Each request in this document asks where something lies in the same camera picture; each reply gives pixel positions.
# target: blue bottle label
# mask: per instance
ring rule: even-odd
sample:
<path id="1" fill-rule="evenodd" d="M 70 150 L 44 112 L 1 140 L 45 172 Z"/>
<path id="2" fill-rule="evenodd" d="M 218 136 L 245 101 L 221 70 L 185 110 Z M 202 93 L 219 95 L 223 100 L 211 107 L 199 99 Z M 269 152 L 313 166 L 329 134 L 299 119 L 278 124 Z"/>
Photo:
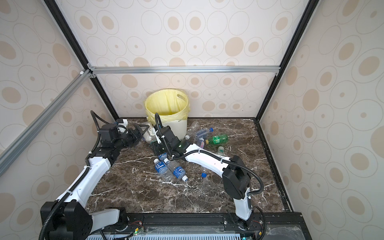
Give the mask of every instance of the blue bottle label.
<path id="1" fill-rule="evenodd" d="M 163 162 L 158 162 L 158 163 L 156 163 L 156 165 L 155 165 L 155 169 L 156 169 L 157 172 L 159 172 L 160 169 L 163 168 L 163 167 L 165 167 L 165 166 L 166 166 L 166 165 L 165 165 Z"/>
<path id="2" fill-rule="evenodd" d="M 177 168 L 175 168 L 175 170 L 173 171 L 173 175 L 175 175 L 175 177 L 179 178 L 179 176 L 185 172 L 184 168 L 182 168 L 181 166 L 178 166 Z"/>

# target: patterned wall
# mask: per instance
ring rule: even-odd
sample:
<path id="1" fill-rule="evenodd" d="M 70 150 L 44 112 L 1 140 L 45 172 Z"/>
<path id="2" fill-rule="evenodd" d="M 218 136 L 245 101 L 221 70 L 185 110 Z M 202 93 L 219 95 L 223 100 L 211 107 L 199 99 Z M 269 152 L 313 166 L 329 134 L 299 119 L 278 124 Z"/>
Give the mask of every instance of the patterned wall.
<path id="1" fill-rule="evenodd" d="M 57 0 L 94 66 L 279 65 L 308 0 Z"/>
<path id="2" fill-rule="evenodd" d="M 0 154 L 82 69 L 37 0 L 0 1 Z"/>
<path id="3" fill-rule="evenodd" d="M 314 240 L 384 235 L 383 10 L 323 1 L 262 118 Z"/>
<path id="4" fill-rule="evenodd" d="M 274 73 L 99 74 L 121 117 L 146 117 L 144 101 L 162 88 L 184 90 L 190 117 L 254 117 Z"/>
<path id="5" fill-rule="evenodd" d="M 1 240 L 37 239 L 41 206 L 69 187 L 96 141 L 90 109 L 112 121 L 87 80 L 0 177 Z"/>

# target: dark brown marble surface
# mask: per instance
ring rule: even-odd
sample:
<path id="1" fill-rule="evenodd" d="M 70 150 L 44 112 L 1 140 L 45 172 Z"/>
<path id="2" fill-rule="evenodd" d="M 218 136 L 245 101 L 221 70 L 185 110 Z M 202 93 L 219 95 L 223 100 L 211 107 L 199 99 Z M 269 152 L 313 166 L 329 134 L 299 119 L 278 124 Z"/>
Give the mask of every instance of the dark brown marble surface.
<path id="1" fill-rule="evenodd" d="M 146 122 L 145 119 L 129 119 L 130 123 Z M 266 160 L 255 125 L 250 119 L 189 119 L 188 126 L 198 121 L 203 127 L 213 127 L 214 134 L 228 134 L 224 146 L 229 157 L 240 156 L 245 165 L 258 174 L 264 182 L 262 194 L 252 196 L 252 205 L 264 212 L 282 212 L 283 204 L 271 170 Z M 217 152 L 217 146 L 207 150 Z M 135 148 L 121 152 L 119 159 L 101 178 L 86 206 L 88 212 L 108 207 L 125 207 L 131 213 L 201 213 L 235 211 L 233 199 L 224 191 L 222 179 L 209 172 L 203 182 L 200 166 L 179 161 L 189 180 L 164 182 L 156 173 L 153 160 L 157 158 L 142 141 Z M 251 190 L 257 189 L 255 178 Z"/>

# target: plastic bottle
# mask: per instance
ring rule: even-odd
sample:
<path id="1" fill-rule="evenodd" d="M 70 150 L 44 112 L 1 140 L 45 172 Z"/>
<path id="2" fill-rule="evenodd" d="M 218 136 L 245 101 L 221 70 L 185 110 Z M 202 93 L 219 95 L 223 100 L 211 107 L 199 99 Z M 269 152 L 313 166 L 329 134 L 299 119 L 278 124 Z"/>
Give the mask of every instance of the plastic bottle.
<path id="1" fill-rule="evenodd" d="M 200 128 L 200 123 L 198 121 L 193 121 L 191 126 L 189 127 L 188 132 L 196 132 Z"/>
<path id="2" fill-rule="evenodd" d="M 177 179 L 182 179 L 184 182 L 188 180 L 184 168 L 182 168 L 182 166 L 180 166 L 176 161 L 170 161 L 166 158 L 164 159 L 164 163 L 171 170 L 171 172 L 173 172 L 173 175 Z"/>
<path id="3" fill-rule="evenodd" d="M 207 177 L 208 169 L 206 169 L 203 166 L 200 166 L 200 170 L 201 170 L 201 177 Z"/>
<path id="4" fill-rule="evenodd" d="M 166 152 L 159 155 L 159 160 L 160 161 L 164 161 L 164 159 L 166 159 L 166 158 L 167 158 L 167 153 Z"/>
<path id="5" fill-rule="evenodd" d="M 202 184 L 201 184 L 201 192 L 202 192 L 203 195 L 206 195 L 205 191 L 207 190 L 207 185 L 208 185 L 207 181 L 208 181 L 207 180 L 207 174 L 203 172 L 201 174 L 201 182 L 202 182 Z"/>
<path id="6" fill-rule="evenodd" d="M 207 139 L 205 141 L 205 144 L 218 145 L 218 144 L 224 144 L 227 142 L 228 142 L 228 134 L 221 134 L 221 135 L 213 136 L 210 139 Z"/>
<path id="7" fill-rule="evenodd" d="M 161 162 L 159 159 L 155 159 L 153 161 L 155 163 L 155 169 L 159 173 L 159 175 L 167 182 L 170 182 L 172 179 L 172 173 L 169 168 Z"/>
<path id="8" fill-rule="evenodd" d="M 197 143 L 196 143 L 196 145 L 198 145 L 199 147 L 201 147 L 201 148 L 204 148 L 204 146 L 205 146 L 205 140 L 204 140 L 204 138 L 199 138 L 198 140 L 197 140 Z"/>
<path id="9" fill-rule="evenodd" d="M 224 154 L 224 147 L 220 146 L 218 149 L 217 149 L 217 155 L 220 155 L 220 156 L 225 156 Z"/>
<path id="10" fill-rule="evenodd" d="M 194 140 L 197 140 L 197 139 L 199 139 L 199 138 L 207 138 L 208 135 L 209 135 L 211 132 L 213 132 L 213 131 L 214 131 L 213 128 L 207 128 L 207 127 L 205 127 L 205 128 L 203 128 L 203 129 L 201 129 L 201 130 L 198 130 L 198 131 L 196 131 L 196 132 L 191 133 L 190 136 L 193 137 Z"/>

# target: aluminum rail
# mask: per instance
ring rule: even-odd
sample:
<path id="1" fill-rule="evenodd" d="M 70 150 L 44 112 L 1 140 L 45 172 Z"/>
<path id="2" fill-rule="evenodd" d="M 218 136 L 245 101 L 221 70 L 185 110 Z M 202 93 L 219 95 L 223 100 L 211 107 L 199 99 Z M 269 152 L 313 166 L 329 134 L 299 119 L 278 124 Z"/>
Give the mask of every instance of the aluminum rail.
<path id="1" fill-rule="evenodd" d="M 178 66 L 178 67 L 95 67 L 94 74 L 112 73 L 278 73 L 280 66 Z"/>

